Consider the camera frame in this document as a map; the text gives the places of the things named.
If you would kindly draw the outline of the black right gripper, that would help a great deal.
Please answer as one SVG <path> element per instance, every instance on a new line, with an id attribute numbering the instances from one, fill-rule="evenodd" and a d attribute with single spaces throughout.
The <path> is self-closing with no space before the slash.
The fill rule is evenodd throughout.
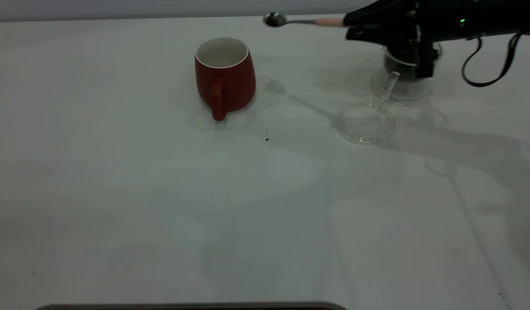
<path id="1" fill-rule="evenodd" d="M 438 58 L 434 35 L 441 0 L 378 0 L 348 12 L 343 19 L 346 40 L 387 47 L 412 44 L 416 47 L 416 78 L 431 78 Z M 391 26 L 412 27 L 393 28 Z"/>

